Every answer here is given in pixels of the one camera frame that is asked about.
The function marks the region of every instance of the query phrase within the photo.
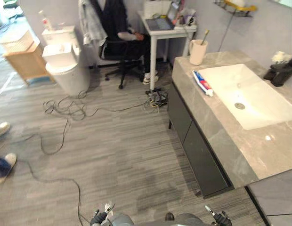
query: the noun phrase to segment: wooden cabinet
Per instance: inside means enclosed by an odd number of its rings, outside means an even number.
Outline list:
[[[169,91],[168,113],[204,198],[233,189],[197,122],[189,113],[174,83]]]
[[[50,77],[51,81],[55,81],[46,71],[46,62],[42,58],[43,48],[40,41],[35,41],[24,52],[4,53],[5,57],[24,82],[29,85],[27,79],[40,77]]]

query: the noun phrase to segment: vanity cabinet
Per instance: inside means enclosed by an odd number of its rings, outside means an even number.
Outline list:
[[[232,189],[230,180],[174,83],[169,90],[168,114],[204,198]]]

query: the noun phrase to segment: sneaker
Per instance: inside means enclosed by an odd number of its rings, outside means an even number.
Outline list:
[[[10,124],[8,122],[3,122],[0,124],[0,136],[5,134],[10,129]]]
[[[10,153],[5,156],[4,160],[10,165],[10,170],[6,173],[5,176],[0,178],[0,184],[3,183],[6,180],[7,176],[10,174],[12,168],[16,163],[17,156],[14,153]]]
[[[150,78],[150,72],[149,73],[144,73],[144,77]]]
[[[157,82],[158,80],[159,80],[159,76],[156,75],[156,76],[154,77],[154,82]],[[148,85],[148,84],[150,84],[150,78],[144,77],[143,84],[144,84],[144,85]]]

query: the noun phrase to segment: white sink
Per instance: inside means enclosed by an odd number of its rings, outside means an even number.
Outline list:
[[[292,120],[292,104],[244,64],[208,68],[199,73],[244,129]]]

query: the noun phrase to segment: white mug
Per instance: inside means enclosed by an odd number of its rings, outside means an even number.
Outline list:
[[[190,63],[200,65],[203,62],[203,57],[206,54],[208,42],[203,40],[192,40],[189,45]]]

